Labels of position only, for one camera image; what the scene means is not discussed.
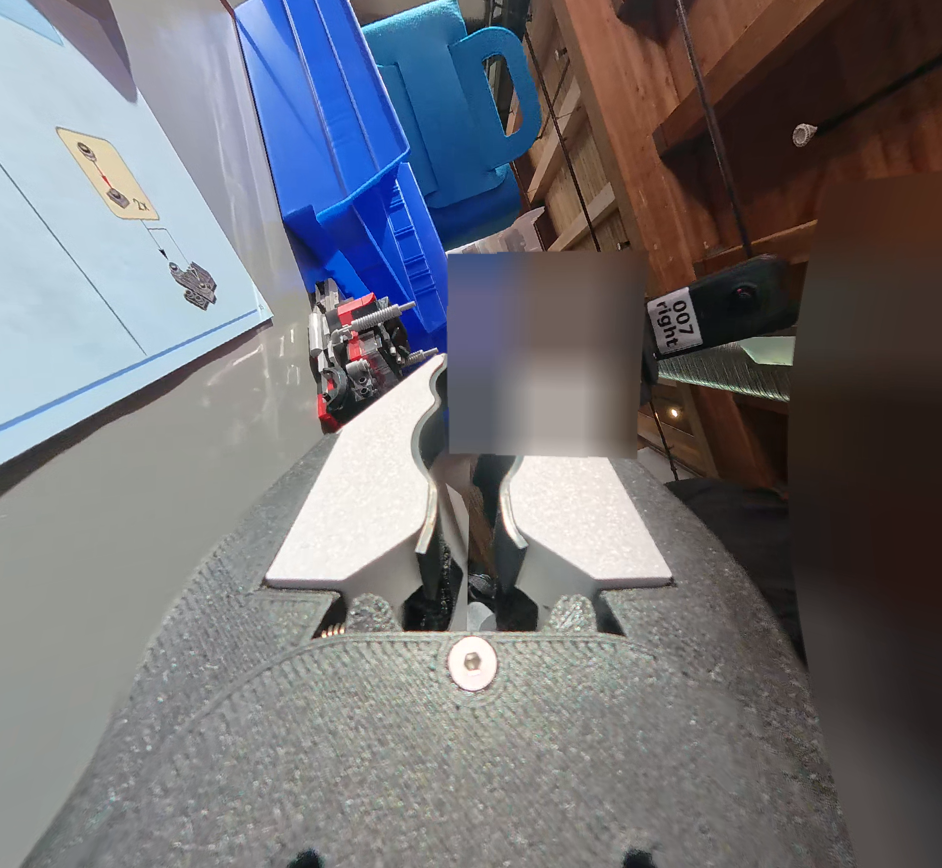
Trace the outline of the blue plastic bin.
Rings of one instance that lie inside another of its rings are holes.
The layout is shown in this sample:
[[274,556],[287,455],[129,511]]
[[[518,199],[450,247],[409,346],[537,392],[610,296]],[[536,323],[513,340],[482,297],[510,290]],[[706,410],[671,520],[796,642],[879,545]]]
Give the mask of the blue plastic bin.
[[349,0],[248,0],[236,27],[267,160],[308,292],[333,280],[416,306],[414,350],[446,350],[445,251]]

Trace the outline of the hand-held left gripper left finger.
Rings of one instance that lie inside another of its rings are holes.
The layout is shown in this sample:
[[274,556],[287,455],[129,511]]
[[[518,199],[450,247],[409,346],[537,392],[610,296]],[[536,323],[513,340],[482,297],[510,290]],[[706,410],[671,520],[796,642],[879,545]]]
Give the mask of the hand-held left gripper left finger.
[[446,356],[421,364],[336,435],[296,520],[265,573],[276,589],[365,594],[401,616],[421,590],[438,598],[443,569],[439,489],[446,448]]

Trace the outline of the blue brick instruction booklet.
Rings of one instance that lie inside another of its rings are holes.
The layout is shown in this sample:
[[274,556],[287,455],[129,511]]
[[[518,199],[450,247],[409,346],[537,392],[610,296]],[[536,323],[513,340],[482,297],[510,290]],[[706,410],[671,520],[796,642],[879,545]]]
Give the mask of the blue brick instruction booklet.
[[109,7],[1,11],[7,463],[273,313],[135,84]]

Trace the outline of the clear plastic container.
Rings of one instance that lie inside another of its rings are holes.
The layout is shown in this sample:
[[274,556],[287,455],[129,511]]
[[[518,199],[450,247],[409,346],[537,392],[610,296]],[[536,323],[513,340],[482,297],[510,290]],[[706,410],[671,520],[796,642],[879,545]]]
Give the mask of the clear plastic container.
[[459,254],[494,254],[539,252],[544,250],[536,222],[546,212],[541,206],[520,215],[511,226],[483,239],[447,251],[447,256]]

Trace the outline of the red black brick model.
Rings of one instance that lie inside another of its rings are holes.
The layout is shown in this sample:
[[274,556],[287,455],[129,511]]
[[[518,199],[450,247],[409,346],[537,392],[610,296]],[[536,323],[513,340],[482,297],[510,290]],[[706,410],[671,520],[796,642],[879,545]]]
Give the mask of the red black brick model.
[[373,293],[346,298],[325,279],[314,285],[311,306],[309,352],[325,434],[338,432],[439,352],[410,346],[403,316],[415,302],[397,305]]

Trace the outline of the blue felt bag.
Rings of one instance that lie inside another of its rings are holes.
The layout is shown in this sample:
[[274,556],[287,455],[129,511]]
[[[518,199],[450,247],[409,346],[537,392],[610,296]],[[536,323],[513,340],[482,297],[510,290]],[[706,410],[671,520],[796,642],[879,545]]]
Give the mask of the blue felt bag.
[[[405,132],[409,164],[445,250],[511,226],[522,203],[512,162],[543,123],[520,38],[501,26],[470,33],[459,0],[434,0],[364,26]],[[519,103],[506,133],[486,62],[502,58]]]

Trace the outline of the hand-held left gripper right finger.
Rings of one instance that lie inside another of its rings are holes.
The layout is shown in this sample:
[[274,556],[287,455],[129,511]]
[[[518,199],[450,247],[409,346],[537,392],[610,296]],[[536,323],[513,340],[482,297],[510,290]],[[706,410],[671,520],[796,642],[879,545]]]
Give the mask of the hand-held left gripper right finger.
[[499,486],[499,585],[548,623],[562,597],[665,587],[674,577],[612,463],[518,458]]

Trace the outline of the silver air duct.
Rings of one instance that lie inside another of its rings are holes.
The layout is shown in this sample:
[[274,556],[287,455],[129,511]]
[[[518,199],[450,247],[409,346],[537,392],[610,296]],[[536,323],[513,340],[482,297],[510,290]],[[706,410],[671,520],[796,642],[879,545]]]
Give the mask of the silver air duct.
[[659,377],[788,403],[796,338],[759,336],[658,362]]

